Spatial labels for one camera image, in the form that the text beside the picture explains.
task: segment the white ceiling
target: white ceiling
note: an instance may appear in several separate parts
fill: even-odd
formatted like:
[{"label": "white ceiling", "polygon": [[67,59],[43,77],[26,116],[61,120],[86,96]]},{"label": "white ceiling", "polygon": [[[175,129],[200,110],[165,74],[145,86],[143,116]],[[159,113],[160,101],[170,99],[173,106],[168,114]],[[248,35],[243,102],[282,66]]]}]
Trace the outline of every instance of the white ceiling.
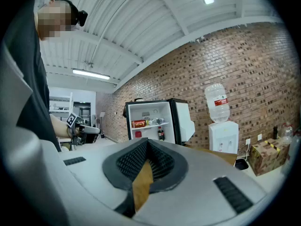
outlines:
[{"label": "white ceiling", "polygon": [[[35,10],[49,0],[36,0]],[[86,24],[43,41],[49,86],[112,93],[173,49],[230,26],[281,22],[266,0],[71,0]],[[106,81],[72,68],[109,75]]]}]

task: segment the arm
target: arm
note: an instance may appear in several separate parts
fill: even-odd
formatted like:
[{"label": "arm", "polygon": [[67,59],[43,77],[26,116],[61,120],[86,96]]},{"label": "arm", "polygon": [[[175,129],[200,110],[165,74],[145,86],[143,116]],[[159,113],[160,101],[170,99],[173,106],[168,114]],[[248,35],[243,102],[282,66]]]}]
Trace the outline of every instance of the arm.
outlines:
[{"label": "arm", "polygon": [[67,126],[65,122],[60,121],[53,114],[50,114],[50,119],[52,122],[52,126],[55,130],[55,135],[57,137],[70,138],[71,136],[70,128]]}]

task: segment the cardboard box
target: cardboard box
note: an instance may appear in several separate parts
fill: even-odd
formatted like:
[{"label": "cardboard box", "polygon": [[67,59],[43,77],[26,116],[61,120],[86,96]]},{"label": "cardboard box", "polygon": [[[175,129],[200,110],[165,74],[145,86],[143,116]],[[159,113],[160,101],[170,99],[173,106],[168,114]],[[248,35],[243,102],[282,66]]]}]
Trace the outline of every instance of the cardboard box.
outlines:
[{"label": "cardboard box", "polygon": [[274,169],[278,152],[271,145],[260,142],[252,146],[249,163],[256,176]]},{"label": "cardboard box", "polygon": [[274,148],[275,151],[277,151],[277,157],[274,162],[273,169],[276,169],[277,167],[280,167],[285,163],[289,144],[287,144],[282,138],[278,138],[277,140],[269,139],[265,141],[268,145]]}]

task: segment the hand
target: hand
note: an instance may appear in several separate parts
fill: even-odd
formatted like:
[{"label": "hand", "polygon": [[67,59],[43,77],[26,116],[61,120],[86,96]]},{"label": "hand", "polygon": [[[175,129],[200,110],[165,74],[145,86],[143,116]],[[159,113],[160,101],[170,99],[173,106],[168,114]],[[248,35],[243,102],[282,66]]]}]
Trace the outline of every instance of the hand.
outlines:
[{"label": "hand", "polygon": [[78,136],[79,135],[79,127],[74,128],[74,133]]}]

